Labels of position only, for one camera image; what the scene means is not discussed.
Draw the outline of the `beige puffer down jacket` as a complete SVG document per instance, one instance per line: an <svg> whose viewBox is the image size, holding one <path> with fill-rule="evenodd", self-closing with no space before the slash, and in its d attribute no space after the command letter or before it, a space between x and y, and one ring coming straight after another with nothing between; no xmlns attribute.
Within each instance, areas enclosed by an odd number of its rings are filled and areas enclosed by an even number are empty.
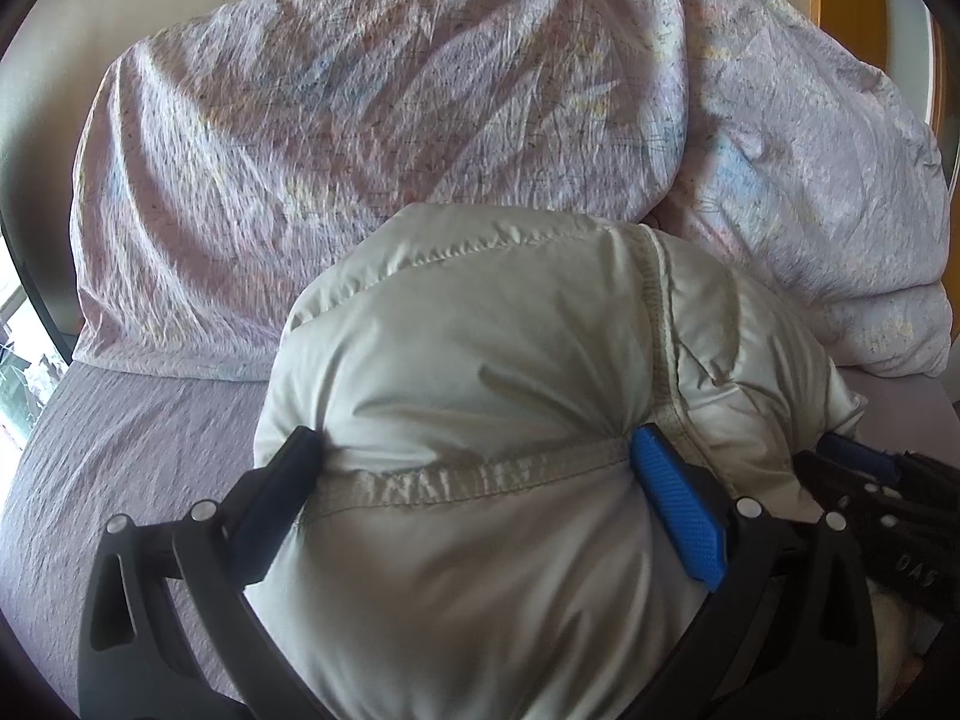
<svg viewBox="0 0 960 720"><path fill-rule="evenodd" d="M640 224L418 205L293 305L254 436L322 472L247 598L340 718L612 718L703 603L628 465L656 424L809 520L864 411L776 296Z"/></svg>

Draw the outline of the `lilac crinkled bed sheet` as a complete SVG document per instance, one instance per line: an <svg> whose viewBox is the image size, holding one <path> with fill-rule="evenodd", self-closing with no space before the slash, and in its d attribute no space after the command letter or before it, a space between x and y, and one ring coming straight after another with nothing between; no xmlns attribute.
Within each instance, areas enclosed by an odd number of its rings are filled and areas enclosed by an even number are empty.
<svg viewBox="0 0 960 720"><path fill-rule="evenodd" d="M884 452L866 431L875 413L872 377L839 373L864 411L852 433L830 433ZM78 649L104 525L117 514L137 525L176 522L195 502L223 500L244 473L267 465L274 457L256 462L254 436L268 382L140 376L77 362L55 388L3 515L2 608L39 673L80 717ZM880 704L900 671L901 628L913 605L866 580ZM172 580L167 588L206 681L235 694L185 585Z"/></svg>

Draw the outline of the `pink speckled right pillow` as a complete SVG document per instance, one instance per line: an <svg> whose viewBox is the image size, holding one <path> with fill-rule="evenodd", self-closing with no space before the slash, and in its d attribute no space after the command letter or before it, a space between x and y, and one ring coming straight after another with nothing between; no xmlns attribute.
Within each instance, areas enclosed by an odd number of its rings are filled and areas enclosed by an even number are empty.
<svg viewBox="0 0 960 720"><path fill-rule="evenodd" d="M950 200L882 70L788 0L682 0L685 151L654 226L789 302L836 364L939 376Z"/></svg>

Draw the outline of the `pink speckled pillow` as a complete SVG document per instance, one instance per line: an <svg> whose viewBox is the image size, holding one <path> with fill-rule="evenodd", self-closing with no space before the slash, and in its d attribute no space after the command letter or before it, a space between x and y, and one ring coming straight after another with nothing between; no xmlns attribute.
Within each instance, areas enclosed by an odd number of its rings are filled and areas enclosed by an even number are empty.
<svg viewBox="0 0 960 720"><path fill-rule="evenodd" d="M412 203L638 221L686 140L682 0L241 0L142 39L73 165L76 359L262 380Z"/></svg>
<svg viewBox="0 0 960 720"><path fill-rule="evenodd" d="M950 200L882 70L788 0L682 0L685 151L654 226L789 302L836 364L939 376Z"/></svg>

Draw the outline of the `pink speckled left pillow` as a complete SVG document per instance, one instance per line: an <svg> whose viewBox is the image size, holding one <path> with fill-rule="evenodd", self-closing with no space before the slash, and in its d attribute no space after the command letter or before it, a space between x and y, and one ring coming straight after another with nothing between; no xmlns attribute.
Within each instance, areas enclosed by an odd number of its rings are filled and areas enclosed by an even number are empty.
<svg viewBox="0 0 960 720"><path fill-rule="evenodd" d="M638 221L686 140L682 0L241 0L142 39L73 165L76 359L262 380L412 203Z"/></svg>

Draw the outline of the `orange wooden door frame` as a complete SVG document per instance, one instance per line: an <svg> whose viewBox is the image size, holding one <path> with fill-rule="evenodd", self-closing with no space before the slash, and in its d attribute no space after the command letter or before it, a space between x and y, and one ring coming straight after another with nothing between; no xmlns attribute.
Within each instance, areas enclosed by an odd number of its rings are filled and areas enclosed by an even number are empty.
<svg viewBox="0 0 960 720"><path fill-rule="evenodd" d="M928 122L958 187L958 0L809 0L809 18L884 70Z"/></svg>

